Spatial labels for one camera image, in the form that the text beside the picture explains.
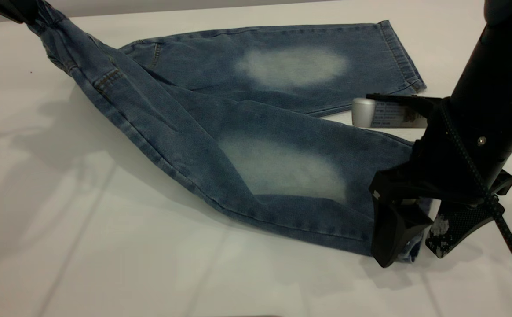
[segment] black cylinder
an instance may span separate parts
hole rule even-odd
[[[449,107],[490,186],[512,152],[512,23],[485,27]]]

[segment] robotic arm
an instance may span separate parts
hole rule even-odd
[[[476,229],[495,221],[512,252],[512,235],[497,195],[512,176],[502,170],[512,152],[512,0],[485,2],[487,26],[451,97],[372,95],[428,118],[410,161],[378,171],[370,186],[375,207],[372,254],[382,267],[432,225],[426,244],[443,257]],[[442,201],[434,221],[421,197]]]

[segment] jeans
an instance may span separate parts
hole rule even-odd
[[[389,22],[212,30],[115,49],[38,5],[29,28],[50,60],[158,168],[230,218],[370,255],[369,184],[407,161],[411,143],[317,117],[366,93],[425,88]]]

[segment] white wall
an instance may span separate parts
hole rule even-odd
[[[67,16],[292,4],[324,0],[48,0]],[[0,16],[0,21],[7,21]]]

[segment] label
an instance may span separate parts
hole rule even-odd
[[[425,128],[426,118],[396,102],[375,101],[375,114],[371,128]]]

